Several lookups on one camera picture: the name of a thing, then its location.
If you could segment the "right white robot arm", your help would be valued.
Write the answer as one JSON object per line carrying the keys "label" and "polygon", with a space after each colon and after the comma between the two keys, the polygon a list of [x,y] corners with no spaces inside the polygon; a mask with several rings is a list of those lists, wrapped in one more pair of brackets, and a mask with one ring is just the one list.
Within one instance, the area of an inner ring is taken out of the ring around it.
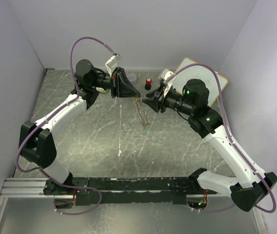
{"label": "right white robot arm", "polygon": [[265,172],[239,148],[222,117],[208,106],[208,97],[205,83],[190,79],[181,94],[161,83],[142,102],[157,113],[169,108],[187,115],[190,127],[217,150],[235,174],[235,177],[226,177],[198,169],[190,175],[190,191],[195,194],[215,191],[230,197],[237,207],[248,212],[271,192],[277,175]]}

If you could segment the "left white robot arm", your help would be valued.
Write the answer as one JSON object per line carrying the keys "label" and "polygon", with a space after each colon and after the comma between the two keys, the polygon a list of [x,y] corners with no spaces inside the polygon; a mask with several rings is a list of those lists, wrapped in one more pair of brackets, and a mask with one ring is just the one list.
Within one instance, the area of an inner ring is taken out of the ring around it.
{"label": "left white robot arm", "polygon": [[109,73],[87,60],[80,60],[75,67],[74,89],[68,97],[45,117],[22,124],[17,156],[36,165],[37,170],[49,176],[55,188],[63,195],[74,187],[73,175],[57,160],[54,137],[70,121],[88,110],[100,91],[108,91],[112,98],[138,98],[140,92],[130,83],[124,68],[113,67]]}

